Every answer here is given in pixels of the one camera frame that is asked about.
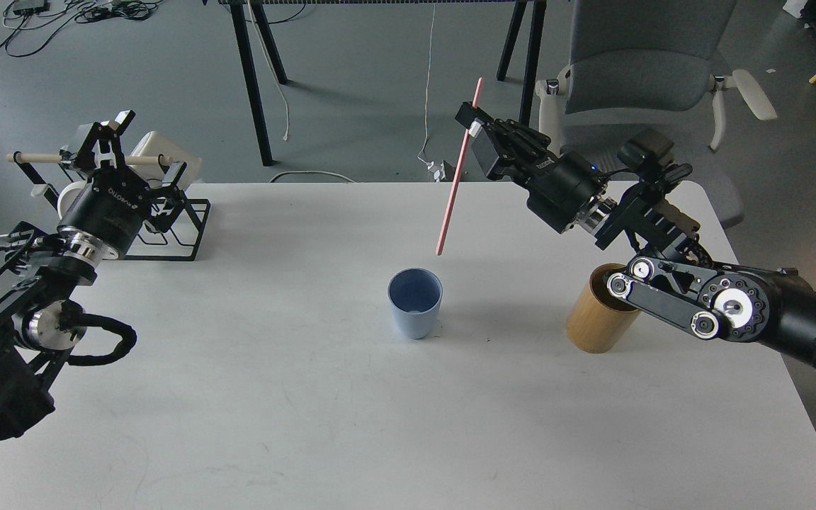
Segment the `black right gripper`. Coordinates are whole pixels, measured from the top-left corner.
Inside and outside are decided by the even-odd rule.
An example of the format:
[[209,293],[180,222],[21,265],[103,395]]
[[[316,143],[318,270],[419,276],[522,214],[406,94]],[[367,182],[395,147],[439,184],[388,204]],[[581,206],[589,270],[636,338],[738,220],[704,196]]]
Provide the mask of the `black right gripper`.
[[577,154],[553,154],[550,138],[517,120],[494,119],[463,101],[455,119],[472,137],[470,147],[490,180],[510,178],[528,191],[527,207],[556,232],[579,222],[608,178]]

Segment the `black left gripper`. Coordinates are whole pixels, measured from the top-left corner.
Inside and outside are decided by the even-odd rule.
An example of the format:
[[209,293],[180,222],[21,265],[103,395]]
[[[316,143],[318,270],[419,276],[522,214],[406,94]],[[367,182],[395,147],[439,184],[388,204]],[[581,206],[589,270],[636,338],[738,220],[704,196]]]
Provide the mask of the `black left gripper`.
[[68,169],[88,183],[62,216],[58,232],[83,232],[100,239],[111,259],[122,259],[142,224],[148,232],[168,232],[186,204],[179,181],[184,161],[169,165],[160,187],[150,188],[128,165],[120,136],[135,117],[119,112],[115,120],[78,127],[68,143]]

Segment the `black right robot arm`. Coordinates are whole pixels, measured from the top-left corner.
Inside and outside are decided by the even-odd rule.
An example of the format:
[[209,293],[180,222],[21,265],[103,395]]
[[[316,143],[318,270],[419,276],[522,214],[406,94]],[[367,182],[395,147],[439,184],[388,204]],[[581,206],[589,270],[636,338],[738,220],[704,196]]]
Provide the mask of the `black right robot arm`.
[[525,188],[528,209],[548,226],[561,233],[579,225],[600,249],[628,237],[634,258],[603,278],[613,298],[696,338],[757,342],[816,370],[816,291],[793,268],[711,258],[698,223],[667,201],[692,166],[673,162],[666,136],[642,130],[622,146],[623,169],[638,180],[613,200],[606,197],[609,172],[576,152],[553,154],[547,135],[469,101],[456,120],[472,135],[485,176]]

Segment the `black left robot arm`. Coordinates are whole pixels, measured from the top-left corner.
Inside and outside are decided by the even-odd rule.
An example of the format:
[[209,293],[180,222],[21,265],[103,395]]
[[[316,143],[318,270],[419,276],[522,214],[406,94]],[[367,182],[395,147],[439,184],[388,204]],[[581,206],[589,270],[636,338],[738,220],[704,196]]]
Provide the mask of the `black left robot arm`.
[[19,223],[0,236],[0,441],[19,438],[55,409],[50,387],[64,366],[101,367],[135,346],[135,330],[71,299],[104,259],[122,259],[142,228],[167,232],[187,205],[184,161],[127,157],[120,138],[132,110],[81,125],[58,154],[14,152],[35,183],[33,162],[84,177],[55,232]]

